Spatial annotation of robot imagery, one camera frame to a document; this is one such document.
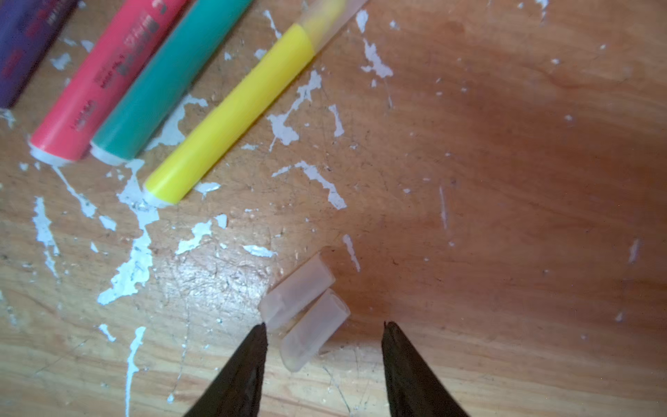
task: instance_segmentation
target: yellow marker's translucent cap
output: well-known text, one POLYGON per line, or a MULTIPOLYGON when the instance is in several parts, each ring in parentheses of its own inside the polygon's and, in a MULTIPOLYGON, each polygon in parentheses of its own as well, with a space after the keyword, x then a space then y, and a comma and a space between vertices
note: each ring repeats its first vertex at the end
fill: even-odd
POLYGON ((318 0, 308 7, 299 25, 308 34, 315 53, 331 40, 368 0, 318 0))

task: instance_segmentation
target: pink marker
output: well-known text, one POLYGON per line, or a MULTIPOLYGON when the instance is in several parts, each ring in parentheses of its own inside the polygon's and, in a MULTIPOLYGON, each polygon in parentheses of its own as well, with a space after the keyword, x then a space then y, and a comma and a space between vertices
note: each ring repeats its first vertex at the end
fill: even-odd
POLYGON ((189 0, 127 0, 30 139, 39 161, 78 161, 189 0))

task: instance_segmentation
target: yellow marker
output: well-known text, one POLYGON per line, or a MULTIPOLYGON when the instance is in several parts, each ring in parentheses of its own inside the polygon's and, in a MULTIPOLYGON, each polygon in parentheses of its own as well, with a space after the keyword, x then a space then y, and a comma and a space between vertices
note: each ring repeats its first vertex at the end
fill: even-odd
POLYGON ((367 0, 319 0, 151 174, 144 199, 177 204, 367 0))

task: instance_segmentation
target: tabletop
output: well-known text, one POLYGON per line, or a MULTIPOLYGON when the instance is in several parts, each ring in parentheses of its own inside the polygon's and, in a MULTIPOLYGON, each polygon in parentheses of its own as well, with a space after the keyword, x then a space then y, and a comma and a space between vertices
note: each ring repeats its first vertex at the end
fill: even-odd
POLYGON ((134 161, 40 165, 120 5, 79 2, 0 113, 4 415, 184 414, 318 251, 352 315, 295 374, 270 335, 263 416, 389 416, 389 320, 471 416, 667 415, 665 3, 370 0, 151 213, 128 197, 307 4, 255 1, 134 161))

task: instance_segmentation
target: purple marker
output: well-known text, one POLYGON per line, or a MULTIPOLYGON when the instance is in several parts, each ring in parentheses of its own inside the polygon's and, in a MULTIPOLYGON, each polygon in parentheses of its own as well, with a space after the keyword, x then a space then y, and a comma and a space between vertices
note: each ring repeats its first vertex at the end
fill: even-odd
POLYGON ((0 107, 11 107, 77 0, 4 0, 0 5, 0 107))

